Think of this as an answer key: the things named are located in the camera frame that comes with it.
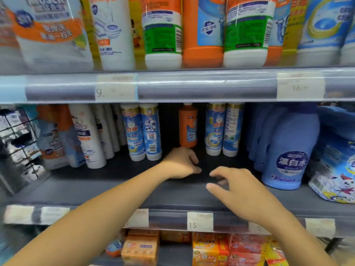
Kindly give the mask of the person's right hand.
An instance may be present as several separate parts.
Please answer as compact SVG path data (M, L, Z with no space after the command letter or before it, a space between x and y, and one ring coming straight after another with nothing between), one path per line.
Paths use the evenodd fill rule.
M224 178L228 183L231 203L224 204L238 217L258 224L267 214L275 214L282 208L280 202L247 169L219 166L209 174Z

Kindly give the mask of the person's right forearm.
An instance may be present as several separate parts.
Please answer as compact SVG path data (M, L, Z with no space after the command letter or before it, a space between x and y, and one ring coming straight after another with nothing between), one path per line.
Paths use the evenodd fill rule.
M288 210L267 214L258 224L277 239L289 266L339 266Z

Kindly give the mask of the white price tag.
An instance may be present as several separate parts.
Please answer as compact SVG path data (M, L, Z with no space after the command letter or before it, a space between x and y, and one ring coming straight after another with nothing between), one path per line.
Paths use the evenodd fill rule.
M212 212L187 212L187 231L214 232L214 214Z
M149 228L149 209L137 209L124 228Z
M34 206L7 205L3 215L4 224L32 225Z
M321 71L278 72L277 101L319 101L325 96L326 81Z
M271 235L271 233L267 229L253 222L248 222L248 231L250 234L257 234L257 235L264 235L264 236Z
M138 102L138 74L99 74L96 77L96 102Z
M317 237L333 238L336 234L335 219L305 218L305 228Z
M40 224L52 225L70 212L70 207L44 206L41 208Z

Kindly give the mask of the small orange bottle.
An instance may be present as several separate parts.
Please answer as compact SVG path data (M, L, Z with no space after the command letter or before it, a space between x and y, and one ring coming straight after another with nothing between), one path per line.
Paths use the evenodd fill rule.
M183 103L179 109L179 142L180 146L193 148L197 145L198 109L193 103Z

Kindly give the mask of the blue white cleaner bottle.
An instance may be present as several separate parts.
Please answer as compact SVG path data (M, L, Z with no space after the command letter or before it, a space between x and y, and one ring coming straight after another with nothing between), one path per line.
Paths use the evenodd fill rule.
M141 111L138 103L120 104L129 155L132 161L142 161L146 157Z
M224 124L222 152L225 156L235 157L239 150L245 103L228 103Z
M226 104L208 103L206 108L205 147L210 156L222 151Z
M140 103L146 156L149 161L162 158L158 103Z

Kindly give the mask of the orange yellow soap pack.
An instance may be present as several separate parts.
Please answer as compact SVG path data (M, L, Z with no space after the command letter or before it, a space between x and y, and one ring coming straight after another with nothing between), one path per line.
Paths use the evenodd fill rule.
M229 266L229 237L226 233L192 233L192 266Z

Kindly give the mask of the orange soap box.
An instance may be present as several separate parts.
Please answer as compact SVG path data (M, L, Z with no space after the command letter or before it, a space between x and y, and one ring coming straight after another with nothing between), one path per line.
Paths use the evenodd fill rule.
M161 241L174 243L191 243L192 234L188 231L160 231Z
M159 237L127 236L121 251L124 266L157 266Z

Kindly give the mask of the row of blue bleach jugs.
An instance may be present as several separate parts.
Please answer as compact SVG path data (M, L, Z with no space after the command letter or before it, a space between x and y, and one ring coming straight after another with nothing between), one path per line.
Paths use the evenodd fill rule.
M267 127L267 118L272 114L274 102L260 102L252 105L246 134L246 149L249 160L255 162L259 153L259 144L264 129Z

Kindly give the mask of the white spray can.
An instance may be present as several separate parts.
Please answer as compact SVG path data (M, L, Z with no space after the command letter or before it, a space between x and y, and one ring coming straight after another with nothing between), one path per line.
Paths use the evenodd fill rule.
M69 104L69 110L87 167L90 169L103 168L107 164L106 157L90 105L72 103Z
M100 134L104 155L107 160L112 159L114 157L114 150L104 106L96 103L92 104L91 108L93 110L96 126Z

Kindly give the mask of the blue detergent powder bag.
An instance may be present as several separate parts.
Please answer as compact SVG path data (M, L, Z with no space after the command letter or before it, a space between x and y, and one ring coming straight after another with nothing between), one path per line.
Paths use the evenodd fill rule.
M322 199L355 204L355 112L318 106L321 129L308 165L308 185Z

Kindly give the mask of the orange blue-label bottle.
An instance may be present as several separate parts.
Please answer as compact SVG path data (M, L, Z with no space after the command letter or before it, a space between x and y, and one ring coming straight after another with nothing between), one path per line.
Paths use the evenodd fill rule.
M220 68L226 0L182 0L183 67Z
M264 66L277 66L281 61L284 35L290 10L291 0L276 0L273 25L269 37L268 54Z

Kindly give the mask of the white green-label bottle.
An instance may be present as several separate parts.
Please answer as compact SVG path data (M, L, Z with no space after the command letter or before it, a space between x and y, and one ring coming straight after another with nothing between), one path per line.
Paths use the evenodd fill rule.
M227 0L223 65L260 68L267 59L276 0Z
M181 0L140 0L148 70L167 71L182 67Z

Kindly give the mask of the orange blue refill pouch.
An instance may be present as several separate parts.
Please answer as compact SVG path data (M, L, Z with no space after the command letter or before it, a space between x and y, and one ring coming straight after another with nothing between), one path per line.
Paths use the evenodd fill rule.
M37 145L47 170L86 163L68 105L37 105L40 134Z

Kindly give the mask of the light blue shelf tag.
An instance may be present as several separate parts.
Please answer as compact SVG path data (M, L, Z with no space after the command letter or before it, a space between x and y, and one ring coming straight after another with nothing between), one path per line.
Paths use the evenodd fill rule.
M27 102L26 76L0 76L0 104Z

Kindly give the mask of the clear shelf price rail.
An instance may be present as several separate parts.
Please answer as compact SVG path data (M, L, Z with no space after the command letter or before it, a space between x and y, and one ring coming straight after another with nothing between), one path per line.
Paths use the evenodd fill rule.
M117 73L138 74L139 101L137 103L224 103L278 102L276 100L276 74L297 71L321 71L323 73L326 81L325 96L318 102L355 101L355 67L183 69ZM27 102L24 104L104 103L95 101L96 77L99 74L116 73L25 75Z

